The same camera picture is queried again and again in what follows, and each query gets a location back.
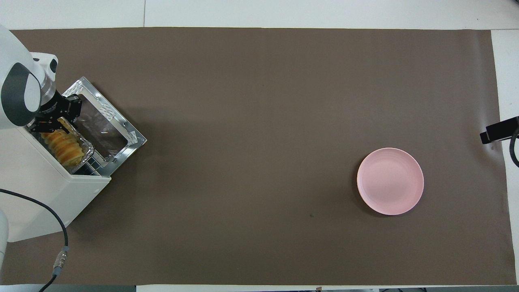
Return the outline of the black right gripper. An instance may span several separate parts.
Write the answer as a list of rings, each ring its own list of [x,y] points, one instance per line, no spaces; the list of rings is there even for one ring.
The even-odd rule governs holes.
[[[518,116],[504,120],[504,126],[502,122],[491,124],[485,128],[484,132],[480,133],[480,140],[482,144],[490,144],[496,141],[511,139],[518,127]]]

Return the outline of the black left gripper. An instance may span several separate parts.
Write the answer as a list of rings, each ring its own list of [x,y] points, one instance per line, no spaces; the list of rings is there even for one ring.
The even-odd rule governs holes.
[[[40,106],[38,118],[30,124],[30,132],[53,133],[63,129],[67,134],[77,135],[73,122],[80,116],[82,105],[83,100],[77,94],[63,96],[55,91],[53,97]]]

